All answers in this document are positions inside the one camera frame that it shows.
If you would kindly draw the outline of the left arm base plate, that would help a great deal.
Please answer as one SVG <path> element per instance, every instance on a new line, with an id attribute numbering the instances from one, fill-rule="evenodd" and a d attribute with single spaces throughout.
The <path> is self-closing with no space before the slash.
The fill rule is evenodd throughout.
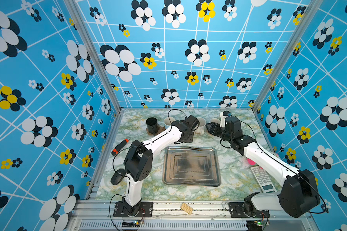
<path id="1" fill-rule="evenodd" d="M 151 218 L 153 212 L 152 202 L 139 202 L 135 206 L 131 207 L 126 202 L 116 202 L 113 217 L 115 218 Z"/>

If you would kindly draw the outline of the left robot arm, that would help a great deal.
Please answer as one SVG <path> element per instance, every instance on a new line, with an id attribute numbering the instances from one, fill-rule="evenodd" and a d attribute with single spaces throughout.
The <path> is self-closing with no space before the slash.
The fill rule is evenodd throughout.
<path id="1" fill-rule="evenodd" d="M 149 140 L 135 140 L 131 144 L 123 163 L 123 173 L 128 183 L 122 204 L 128 215 L 135 216 L 140 210 L 142 184 L 151 172 L 154 155 L 171 144 L 192 143 L 194 131 L 199 124 L 199 120 L 190 115 L 183 120 L 172 122 L 168 129 Z"/>

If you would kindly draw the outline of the black mug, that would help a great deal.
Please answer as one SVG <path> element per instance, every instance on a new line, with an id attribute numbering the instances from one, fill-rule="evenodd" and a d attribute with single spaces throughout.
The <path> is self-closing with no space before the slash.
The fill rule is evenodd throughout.
<path id="1" fill-rule="evenodd" d="M 146 126 L 147 126 L 147 132 L 156 135 L 158 134 L 159 131 L 159 125 L 158 125 L 158 120 L 154 117 L 149 117 L 146 120 Z"/>

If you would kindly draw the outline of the purple mug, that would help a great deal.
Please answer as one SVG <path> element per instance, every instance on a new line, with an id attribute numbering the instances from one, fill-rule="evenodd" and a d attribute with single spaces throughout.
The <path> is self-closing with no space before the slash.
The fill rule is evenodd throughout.
<path id="1" fill-rule="evenodd" d="M 212 119 L 210 119 L 210 123 L 212 123 L 212 122 L 217 123 L 217 124 L 220 124 L 220 123 L 221 123 L 221 120 L 218 119 L 218 118 L 212 118 Z"/>

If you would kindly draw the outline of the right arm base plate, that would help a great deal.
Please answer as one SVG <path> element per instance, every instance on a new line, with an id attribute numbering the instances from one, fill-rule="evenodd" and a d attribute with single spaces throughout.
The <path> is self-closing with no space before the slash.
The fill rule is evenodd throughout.
<path id="1" fill-rule="evenodd" d="M 270 218 L 270 212 L 267 210 L 252 212 L 250 215 L 246 214 L 244 203 L 241 202 L 225 202 L 225 210 L 230 213 L 232 218 Z"/>

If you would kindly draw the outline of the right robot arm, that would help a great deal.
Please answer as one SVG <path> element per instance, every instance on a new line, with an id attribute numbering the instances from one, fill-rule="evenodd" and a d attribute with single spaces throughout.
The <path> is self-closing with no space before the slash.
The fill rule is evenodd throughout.
<path id="1" fill-rule="evenodd" d="M 259 211 L 278 210 L 298 218 L 323 201 L 312 172 L 283 162 L 261 147 L 255 138 L 244 135 L 237 117 L 228 116 L 220 124 L 208 123 L 206 128 L 209 134 L 228 142 L 229 148 L 254 161 L 281 186 L 280 192 L 255 192 L 247 196 L 243 204 L 246 215 L 253 217 Z"/>

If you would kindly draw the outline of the white mug blue handle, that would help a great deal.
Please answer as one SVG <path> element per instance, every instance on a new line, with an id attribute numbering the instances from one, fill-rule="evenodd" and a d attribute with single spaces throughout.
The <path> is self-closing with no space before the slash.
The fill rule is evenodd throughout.
<path id="1" fill-rule="evenodd" d="M 164 119 L 164 124 L 165 124 L 166 128 L 170 127 L 173 122 L 175 122 L 175 118 L 173 118 L 171 116 L 168 116 Z"/>

